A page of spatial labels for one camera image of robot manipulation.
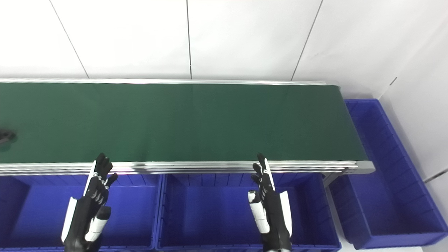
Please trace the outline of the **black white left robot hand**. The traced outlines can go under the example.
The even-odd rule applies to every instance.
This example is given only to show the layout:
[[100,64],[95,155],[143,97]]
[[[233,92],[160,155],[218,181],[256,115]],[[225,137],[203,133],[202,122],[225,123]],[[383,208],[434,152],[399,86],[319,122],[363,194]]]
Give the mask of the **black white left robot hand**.
[[109,175],[112,168],[110,159],[100,153],[91,166],[83,196],[69,199],[61,233],[65,252],[99,251],[112,212],[106,205],[109,188],[118,179],[116,173]]

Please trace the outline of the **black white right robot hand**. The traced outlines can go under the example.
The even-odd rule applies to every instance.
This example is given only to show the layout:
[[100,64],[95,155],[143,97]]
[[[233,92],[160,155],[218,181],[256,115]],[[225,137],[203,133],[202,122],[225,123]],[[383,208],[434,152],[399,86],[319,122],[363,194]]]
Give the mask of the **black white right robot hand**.
[[291,252],[292,215],[288,192],[278,193],[267,158],[257,154],[251,179],[257,190],[248,191],[248,203],[259,230],[264,252]]

